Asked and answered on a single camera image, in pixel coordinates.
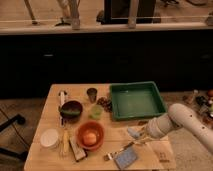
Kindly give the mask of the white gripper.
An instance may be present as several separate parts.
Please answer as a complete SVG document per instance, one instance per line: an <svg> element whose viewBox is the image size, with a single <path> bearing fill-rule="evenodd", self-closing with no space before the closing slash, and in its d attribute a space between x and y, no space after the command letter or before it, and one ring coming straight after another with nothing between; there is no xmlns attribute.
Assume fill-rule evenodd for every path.
<svg viewBox="0 0 213 171"><path fill-rule="evenodd" d="M147 124L142 126L141 132L136 131L133 128L130 128L130 127L127 128L127 132L132 138L137 139L137 140L133 141L134 145L144 145L148 142L156 140L156 139L154 139L154 136L150 132Z"/></svg>

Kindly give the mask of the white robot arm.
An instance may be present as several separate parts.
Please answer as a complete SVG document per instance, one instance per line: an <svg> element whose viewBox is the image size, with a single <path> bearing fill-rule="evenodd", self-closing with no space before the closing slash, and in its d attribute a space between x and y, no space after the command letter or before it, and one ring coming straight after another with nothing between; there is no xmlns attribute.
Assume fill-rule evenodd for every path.
<svg viewBox="0 0 213 171"><path fill-rule="evenodd" d="M170 105L167 113L150 119L140 130L128 127L127 132L136 142L144 144L181 128L194 135L213 155L213 131L197 118L194 110L180 103Z"/></svg>

